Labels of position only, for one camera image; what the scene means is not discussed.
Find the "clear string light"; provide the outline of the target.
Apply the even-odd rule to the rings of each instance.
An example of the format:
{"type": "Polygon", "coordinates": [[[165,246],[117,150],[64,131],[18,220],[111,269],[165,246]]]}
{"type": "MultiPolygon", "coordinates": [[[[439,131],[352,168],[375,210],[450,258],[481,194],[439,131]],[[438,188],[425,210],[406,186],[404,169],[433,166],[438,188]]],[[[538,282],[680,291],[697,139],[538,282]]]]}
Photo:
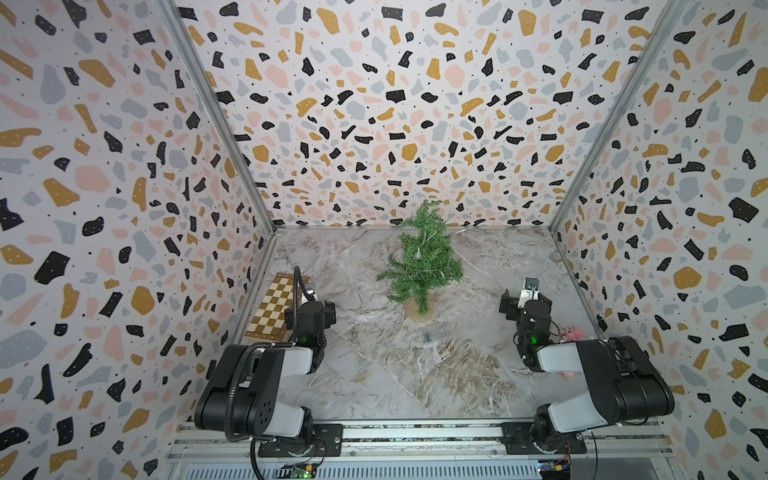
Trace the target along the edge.
{"type": "Polygon", "coordinates": [[[447,234],[404,234],[402,244],[403,273],[414,282],[436,288],[463,278],[462,263],[447,234]]]}

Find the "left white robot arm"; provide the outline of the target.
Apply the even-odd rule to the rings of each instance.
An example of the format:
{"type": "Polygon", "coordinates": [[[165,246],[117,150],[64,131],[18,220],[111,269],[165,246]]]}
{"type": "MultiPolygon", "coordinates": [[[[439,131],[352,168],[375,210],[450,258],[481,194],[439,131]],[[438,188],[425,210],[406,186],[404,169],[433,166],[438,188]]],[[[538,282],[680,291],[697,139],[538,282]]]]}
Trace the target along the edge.
{"type": "Polygon", "coordinates": [[[287,310],[288,342],[228,346],[198,404],[193,420],[201,430],[218,431],[230,442],[312,438],[306,407],[278,401],[282,380],[317,371],[325,353],[325,331],[336,323],[331,301],[309,301],[287,310]]]}

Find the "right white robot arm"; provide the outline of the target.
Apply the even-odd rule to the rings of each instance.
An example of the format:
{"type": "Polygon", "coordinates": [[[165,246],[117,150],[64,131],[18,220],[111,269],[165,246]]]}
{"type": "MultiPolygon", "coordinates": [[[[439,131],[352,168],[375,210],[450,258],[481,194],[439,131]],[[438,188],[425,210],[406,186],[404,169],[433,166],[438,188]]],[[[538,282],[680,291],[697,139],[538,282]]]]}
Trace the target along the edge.
{"type": "Polygon", "coordinates": [[[587,431],[626,422],[641,425],[673,412],[671,388],[635,339],[557,343],[551,307],[538,281],[528,279],[518,297],[502,294],[499,312],[516,326],[513,342],[526,367],[537,373],[581,374],[587,391],[539,406],[526,431],[510,430],[508,447],[530,444],[544,454],[560,453],[576,447],[587,431]]]}

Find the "small green christmas tree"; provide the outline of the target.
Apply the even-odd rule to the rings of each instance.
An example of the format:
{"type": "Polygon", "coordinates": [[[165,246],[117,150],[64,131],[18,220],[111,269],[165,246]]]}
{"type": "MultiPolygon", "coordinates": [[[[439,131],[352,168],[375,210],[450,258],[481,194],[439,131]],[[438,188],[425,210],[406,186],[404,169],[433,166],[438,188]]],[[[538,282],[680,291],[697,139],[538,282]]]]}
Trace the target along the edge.
{"type": "Polygon", "coordinates": [[[434,290],[464,276],[439,210],[438,201],[425,201],[403,222],[407,231],[399,236],[401,255],[390,255],[387,268],[376,276],[377,281],[388,283],[389,300],[398,304],[413,301],[421,316],[430,312],[429,296],[434,290]]]}

